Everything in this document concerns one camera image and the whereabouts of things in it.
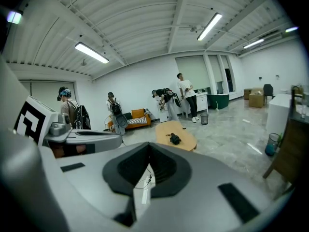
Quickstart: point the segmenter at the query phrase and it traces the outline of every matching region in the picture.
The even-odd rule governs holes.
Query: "ceiling light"
[[[97,53],[96,51],[92,50],[89,46],[86,46],[85,44],[78,42],[75,46],[75,49],[86,53],[87,55],[101,61],[102,63],[106,64],[109,62],[109,60],[105,57],[103,57],[101,54]]]
[[[8,14],[8,17],[6,18],[8,22],[12,22],[15,24],[18,24],[20,22],[20,19],[21,19],[21,14],[18,12],[14,12],[14,11],[10,11]]]
[[[251,46],[254,46],[254,45],[256,45],[256,44],[259,44],[259,43],[261,43],[261,42],[263,42],[263,41],[264,41],[264,39],[260,39],[260,40],[258,40],[258,41],[255,41],[255,42],[249,44],[249,45],[244,46],[243,49],[247,49],[247,48],[249,48],[249,47],[251,47]]]
[[[209,31],[216,25],[216,23],[221,19],[222,15],[219,13],[216,13],[213,18],[210,20],[210,22],[207,24],[207,26],[204,28],[204,30],[201,32],[201,34],[198,36],[197,40],[201,41],[205,38],[206,34],[209,33]]]
[[[297,30],[298,27],[292,27],[292,28],[289,28],[289,29],[286,29],[285,32],[288,33],[288,32],[292,32],[294,30]]]

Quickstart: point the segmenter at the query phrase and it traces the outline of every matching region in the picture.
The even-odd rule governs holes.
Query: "striped cushion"
[[[128,119],[127,121],[128,124],[147,124],[146,117],[141,117],[141,118],[134,118],[134,119]]]

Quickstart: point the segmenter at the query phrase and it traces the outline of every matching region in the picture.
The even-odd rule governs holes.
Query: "person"
[[[161,100],[159,102],[161,109],[163,109],[165,104],[168,107],[169,120],[179,121],[178,116],[177,116],[175,109],[174,109],[174,99],[171,96],[165,94],[163,89],[155,89],[151,93],[152,93],[153,97],[156,97],[156,96],[161,97]]]
[[[70,119],[70,124],[72,128],[75,128],[74,122],[74,114],[75,109],[78,107],[78,104],[75,100],[73,100],[71,90],[67,87],[61,87],[58,92],[58,97],[62,101],[60,112],[62,114],[68,114]],[[55,158],[64,157],[64,145],[63,144],[56,144],[56,143],[49,143],[50,148],[53,151]],[[86,145],[76,145],[76,150],[72,149],[72,155],[79,155],[86,151]]]
[[[62,114],[69,115],[71,127],[75,128],[74,114],[78,104],[75,100],[72,99],[71,90],[69,90],[67,87],[61,87],[59,89],[59,97],[62,101],[60,112]]]
[[[110,113],[111,113],[111,119],[112,119],[112,122],[115,126],[116,133],[118,133],[120,135],[124,135],[125,132],[126,132],[125,128],[119,126],[115,116],[113,115],[113,113],[111,111],[111,104],[113,104],[113,103],[117,103],[121,107],[120,100],[118,98],[116,98],[112,92],[109,92],[108,93],[108,99],[106,101],[107,110],[110,111]]]
[[[177,78],[179,79],[178,87],[182,94],[182,99],[185,98],[189,102],[192,122],[196,123],[199,118],[197,117],[197,95],[193,91],[193,85],[189,80],[185,80],[181,73],[177,75]]]

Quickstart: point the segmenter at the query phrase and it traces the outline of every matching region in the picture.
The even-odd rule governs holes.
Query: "window blind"
[[[221,56],[221,59],[222,59],[224,68],[229,69],[230,67],[228,66],[227,56]]]
[[[193,89],[210,87],[210,81],[202,56],[176,58],[179,73],[182,73],[186,80],[190,80]]]
[[[212,67],[212,71],[213,71],[213,75],[214,75],[214,80],[216,82],[222,82],[222,73],[221,73],[221,69],[220,69],[220,65],[219,65],[219,61],[217,56],[208,56],[209,60],[211,62],[211,67]]]

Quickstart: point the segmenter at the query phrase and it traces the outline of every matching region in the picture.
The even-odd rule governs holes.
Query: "black pants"
[[[196,117],[197,116],[197,96],[191,96],[186,98],[186,100],[189,102],[190,104],[190,110],[191,110],[191,115],[192,117]]]

